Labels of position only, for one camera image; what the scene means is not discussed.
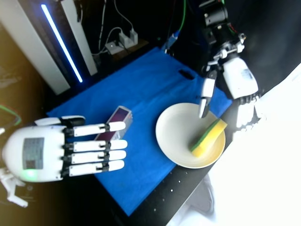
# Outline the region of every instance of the blue cloth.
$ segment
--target blue cloth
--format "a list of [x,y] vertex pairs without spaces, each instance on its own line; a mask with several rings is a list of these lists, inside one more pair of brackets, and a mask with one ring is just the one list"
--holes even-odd
[[[184,78],[179,69],[195,78]],[[125,167],[95,175],[129,216],[175,167],[157,144],[158,117],[177,103],[198,104],[202,83],[194,71],[155,48],[48,115],[84,115],[86,124],[95,124],[106,122],[118,105],[132,110],[133,123],[124,136],[128,141]],[[225,94],[215,89],[210,110],[220,117],[230,104]]]

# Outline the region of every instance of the round plate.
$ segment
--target round plate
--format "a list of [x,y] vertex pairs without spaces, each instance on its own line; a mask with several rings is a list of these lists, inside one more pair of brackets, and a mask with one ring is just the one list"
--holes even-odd
[[215,144],[202,156],[195,157],[189,147],[195,144],[216,116],[211,112],[200,119],[199,105],[181,103],[170,106],[159,117],[156,125],[156,137],[163,153],[174,163],[186,168],[203,168],[214,163],[225,148],[225,132],[217,138]]

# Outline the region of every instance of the white floor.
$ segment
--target white floor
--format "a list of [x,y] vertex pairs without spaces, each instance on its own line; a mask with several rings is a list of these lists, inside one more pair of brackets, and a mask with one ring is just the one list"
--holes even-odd
[[261,107],[267,120],[233,141],[208,174],[214,213],[206,213],[203,184],[168,226],[301,226],[301,65]]

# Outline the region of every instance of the plate rim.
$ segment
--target plate rim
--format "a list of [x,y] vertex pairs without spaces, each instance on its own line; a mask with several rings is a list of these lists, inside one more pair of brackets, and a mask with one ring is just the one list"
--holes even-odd
[[[158,133],[157,133],[157,130],[158,130],[158,122],[159,122],[160,118],[162,117],[162,115],[163,115],[169,108],[171,108],[171,107],[173,107],[173,106],[175,106],[175,105],[182,105],[182,104],[197,105],[197,104],[195,104],[195,103],[182,102],[182,103],[177,103],[177,104],[171,105],[171,106],[169,106],[167,109],[165,109],[165,110],[160,114],[160,116],[158,117],[157,122],[156,122],[155,133],[156,133],[156,140],[157,140],[157,143],[158,143],[158,145],[159,145],[159,147],[160,147],[161,152],[162,152],[162,153],[163,153],[170,161],[172,161],[173,163],[175,163],[175,164],[177,164],[177,165],[179,165],[179,166],[182,166],[182,167],[188,168],[188,169],[202,169],[202,168],[208,167],[208,166],[214,164],[214,163],[220,158],[220,156],[223,154],[223,152],[224,152],[224,150],[225,150],[225,146],[226,146],[226,134],[225,134],[225,130],[219,135],[219,136],[222,136],[222,139],[223,139],[223,145],[222,145],[223,147],[222,147],[221,153],[218,155],[218,157],[217,157],[213,162],[211,162],[211,163],[209,163],[209,164],[207,164],[207,165],[205,165],[205,166],[201,166],[201,167],[185,166],[185,165],[178,164],[178,163],[174,162],[173,160],[171,160],[171,159],[165,154],[165,152],[162,150],[162,148],[161,148],[161,146],[160,146],[160,143],[159,143],[159,141],[158,141],[158,136],[157,136],[157,134],[158,134]],[[214,113],[212,113],[211,111],[210,111],[210,113],[214,116],[215,119],[218,119]]]

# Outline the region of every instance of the black hole in cloth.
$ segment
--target black hole in cloth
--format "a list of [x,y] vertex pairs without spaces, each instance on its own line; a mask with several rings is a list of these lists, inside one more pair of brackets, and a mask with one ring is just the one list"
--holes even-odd
[[186,79],[188,79],[188,80],[194,80],[194,76],[193,76],[190,72],[188,72],[188,71],[185,71],[185,70],[183,70],[183,69],[180,69],[180,70],[179,70],[179,73],[180,73],[184,78],[186,78]]

